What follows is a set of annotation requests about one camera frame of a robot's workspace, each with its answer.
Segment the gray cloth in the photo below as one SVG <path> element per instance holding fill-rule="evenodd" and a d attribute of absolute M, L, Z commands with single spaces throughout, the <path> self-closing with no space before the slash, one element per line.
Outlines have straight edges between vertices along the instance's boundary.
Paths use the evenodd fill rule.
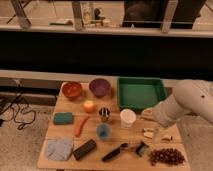
<path fill-rule="evenodd" d="M 68 160 L 73 151 L 73 139 L 53 139 L 48 140 L 44 155 L 51 160 Z"/>

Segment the carrot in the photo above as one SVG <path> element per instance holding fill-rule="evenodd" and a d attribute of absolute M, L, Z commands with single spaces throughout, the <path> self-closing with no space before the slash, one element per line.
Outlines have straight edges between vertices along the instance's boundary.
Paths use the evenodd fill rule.
<path fill-rule="evenodd" d="M 86 121 L 90 118 L 90 116 L 85 116 L 84 118 L 82 118 L 75 126 L 74 129 L 74 136 L 79 137 L 81 134 L 81 130 L 84 126 L 84 124 L 86 123 Z"/>

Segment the bunch of grapes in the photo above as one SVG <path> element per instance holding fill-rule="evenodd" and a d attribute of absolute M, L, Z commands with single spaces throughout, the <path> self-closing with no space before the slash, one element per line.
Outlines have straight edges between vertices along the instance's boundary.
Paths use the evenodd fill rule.
<path fill-rule="evenodd" d="M 180 151 L 173 148 L 160 149 L 151 151 L 150 162 L 154 166 L 157 162 L 166 163 L 169 165 L 182 164 L 185 159 Z"/>

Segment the red bowl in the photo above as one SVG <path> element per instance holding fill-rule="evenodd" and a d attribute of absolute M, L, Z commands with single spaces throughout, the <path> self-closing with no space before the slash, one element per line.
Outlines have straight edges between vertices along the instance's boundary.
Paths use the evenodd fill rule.
<path fill-rule="evenodd" d="M 71 100 L 79 97 L 82 91 L 83 91 L 82 86 L 78 82 L 67 82 L 62 87 L 62 93 L 64 94 L 64 96 Z"/>

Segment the purple bowl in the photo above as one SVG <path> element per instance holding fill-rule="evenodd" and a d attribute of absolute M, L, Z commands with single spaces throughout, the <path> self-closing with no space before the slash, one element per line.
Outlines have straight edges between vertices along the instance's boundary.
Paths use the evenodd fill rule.
<path fill-rule="evenodd" d="M 97 78 L 90 82 L 89 89 L 96 97 L 103 97 L 111 90 L 109 81 L 103 78 Z"/>

